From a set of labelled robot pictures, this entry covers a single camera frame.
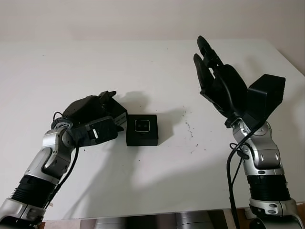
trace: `robotic arm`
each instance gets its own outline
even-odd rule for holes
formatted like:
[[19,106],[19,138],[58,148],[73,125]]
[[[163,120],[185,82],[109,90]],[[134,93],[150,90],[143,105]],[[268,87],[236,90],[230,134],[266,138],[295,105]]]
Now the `robotic arm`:
[[200,94],[227,118],[225,125],[233,129],[238,142],[227,161],[230,202],[237,229],[239,221],[230,173],[235,152],[242,159],[250,185],[250,208],[257,216],[250,229],[304,229],[296,202],[290,198],[280,152],[266,121],[282,102],[285,78],[265,74],[247,88],[237,71],[223,64],[202,36],[197,43],[203,55],[203,59],[194,55]]
[[1,229],[28,229],[39,225],[47,206],[73,170],[79,147],[97,145],[118,136],[123,128],[110,116],[109,105],[115,94],[103,92],[75,101],[62,117],[53,119],[51,130],[43,137],[41,150],[11,198],[0,207]]

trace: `white table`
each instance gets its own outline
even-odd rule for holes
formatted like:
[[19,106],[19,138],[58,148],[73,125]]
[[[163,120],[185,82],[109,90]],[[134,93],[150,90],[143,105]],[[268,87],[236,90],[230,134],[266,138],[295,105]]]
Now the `white table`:
[[[305,200],[305,78],[262,40],[212,40],[224,63],[250,85],[286,77],[270,116],[290,194]],[[125,133],[82,148],[45,219],[95,218],[229,208],[225,162],[234,142],[225,118],[202,96],[193,41],[0,42],[0,199],[18,185],[41,147],[53,112],[105,90],[130,114],[157,114],[159,146],[127,147]],[[235,158],[232,169],[236,168]],[[248,206],[241,169],[237,207]]]

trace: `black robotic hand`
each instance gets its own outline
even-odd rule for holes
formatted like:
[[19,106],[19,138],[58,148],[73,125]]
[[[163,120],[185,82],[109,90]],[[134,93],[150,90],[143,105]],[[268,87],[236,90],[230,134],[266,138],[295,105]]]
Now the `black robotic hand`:
[[226,127],[238,118],[250,129],[267,120],[283,100],[285,78],[264,74],[247,88],[235,68],[223,64],[205,38],[199,36],[197,44],[203,55],[203,59],[194,55],[200,94],[227,118]]
[[112,97],[116,92],[102,92],[71,103],[51,128],[68,126],[67,132],[78,147],[97,145],[118,136],[124,129],[116,125],[113,110],[120,106]]

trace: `camera lens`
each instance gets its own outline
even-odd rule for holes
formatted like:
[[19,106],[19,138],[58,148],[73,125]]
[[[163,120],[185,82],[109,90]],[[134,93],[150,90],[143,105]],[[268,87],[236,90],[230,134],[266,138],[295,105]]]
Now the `camera lens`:
[[135,120],[134,129],[136,132],[149,132],[149,120]]

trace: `white wall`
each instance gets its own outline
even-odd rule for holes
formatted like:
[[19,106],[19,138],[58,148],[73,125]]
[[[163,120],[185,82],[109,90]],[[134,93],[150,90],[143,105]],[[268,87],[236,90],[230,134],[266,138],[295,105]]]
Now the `white wall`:
[[304,14],[304,0],[0,0],[0,41],[265,38],[305,74]]

